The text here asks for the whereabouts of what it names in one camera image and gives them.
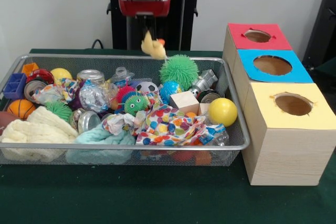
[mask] blue spiky ball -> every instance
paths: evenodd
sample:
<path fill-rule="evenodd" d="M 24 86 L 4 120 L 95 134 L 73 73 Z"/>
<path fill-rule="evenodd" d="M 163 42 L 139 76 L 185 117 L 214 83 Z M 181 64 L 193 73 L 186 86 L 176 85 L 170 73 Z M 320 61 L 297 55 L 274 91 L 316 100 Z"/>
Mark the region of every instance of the blue spiky ball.
<path fill-rule="evenodd" d="M 163 64 L 160 75 L 162 83 L 175 81 L 188 90 L 198 77 L 198 66 L 187 55 L 175 55 Z"/>

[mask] circular hole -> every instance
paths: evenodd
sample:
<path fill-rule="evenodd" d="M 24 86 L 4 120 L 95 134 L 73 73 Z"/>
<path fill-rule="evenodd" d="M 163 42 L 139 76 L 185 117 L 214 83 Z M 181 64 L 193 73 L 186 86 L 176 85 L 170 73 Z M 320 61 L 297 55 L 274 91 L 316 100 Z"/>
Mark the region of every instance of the circular hole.
<path fill-rule="evenodd" d="M 257 43 L 265 43 L 271 39 L 268 33 L 260 30 L 249 30 L 244 35 L 249 40 Z"/>
<path fill-rule="evenodd" d="M 279 95 L 275 98 L 275 103 L 291 115 L 307 115 L 312 109 L 310 102 L 297 94 Z"/>
<path fill-rule="evenodd" d="M 264 73 L 283 76 L 292 71 L 291 64 L 277 56 L 263 55 L 253 61 L 254 66 Z"/>

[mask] wire mesh basket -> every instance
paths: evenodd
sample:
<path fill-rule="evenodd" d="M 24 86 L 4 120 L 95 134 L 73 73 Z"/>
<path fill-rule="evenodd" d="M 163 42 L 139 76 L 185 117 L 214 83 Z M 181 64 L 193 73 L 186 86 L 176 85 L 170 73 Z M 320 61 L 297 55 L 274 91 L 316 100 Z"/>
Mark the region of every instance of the wire mesh basket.
<path fill-rule="evenodd" d="M 227 128 L 229 144 L 226 146 L 154 146 L 105 144 L 37 144 L 0 143 L 0 164 L 87 164 L 87 165 L 187 165 L 229 166 L 240 150 L 249 143 L 249 133 L 240 108 L 227 63 L 219 58 L 191 58 L 200 71 L 212 69 L 218 77 L 216 90 L 220 96 L 231 99 L 238 108 L 236 122 Z M 65 68 L 72 76 L 85 69 L 97 69 L 110 78 L 117 67 L 124 66 L 135 73 L 135 78 L 160 83 L 159 70 L 163 61 L 142 56 L 97 55 L 35 55 L 17 58 L 0 83 L 1 96 L 12 73 L 21 72 L 22 66 L 37 63 L 40 68 Z M 0 106 L 6 110 L 11 101 L 4 97 Z"/>

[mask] towel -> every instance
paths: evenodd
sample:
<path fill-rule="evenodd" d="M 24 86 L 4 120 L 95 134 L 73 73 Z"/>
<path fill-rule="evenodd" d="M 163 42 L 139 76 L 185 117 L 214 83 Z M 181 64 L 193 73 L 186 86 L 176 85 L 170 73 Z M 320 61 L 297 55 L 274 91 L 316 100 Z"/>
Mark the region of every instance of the towel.
<path fill-rule="evenodd" d="M 70 144 L 78 133 L 67 122 L 40 106 L 27 119 L 10 123 L 0 137 L 2 143 Z M 13 161 L 51 162 L 62 155 L 60 149 L 2 148 L 6 159 Z"/>
<path fill-rule="evenodd" d="M 109 144 L 134 145 L 135 138 L 129 132 L 122 130 L 118 135 L 106 131 L 99 124 L 91 131 L 79 135 L 76 144 Z M 116 164 L 121 165 L 131 158 L 130 150 L 68 150 L 67 162 L 73 164 Z"/>

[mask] mini basketball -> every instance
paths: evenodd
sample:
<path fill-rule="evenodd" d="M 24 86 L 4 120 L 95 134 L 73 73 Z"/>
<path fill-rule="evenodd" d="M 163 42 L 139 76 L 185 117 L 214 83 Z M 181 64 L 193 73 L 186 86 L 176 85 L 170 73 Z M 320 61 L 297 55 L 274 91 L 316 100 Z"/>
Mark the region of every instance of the mini basketball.
<path fill-rule="evenodd" d="M 12 102 L 7 109 L 7 112 L 18 116 L 19 118 L 26 120 L 28 116 L 35 110 L 35 106 L 32 102 L 21 99 Z"/>

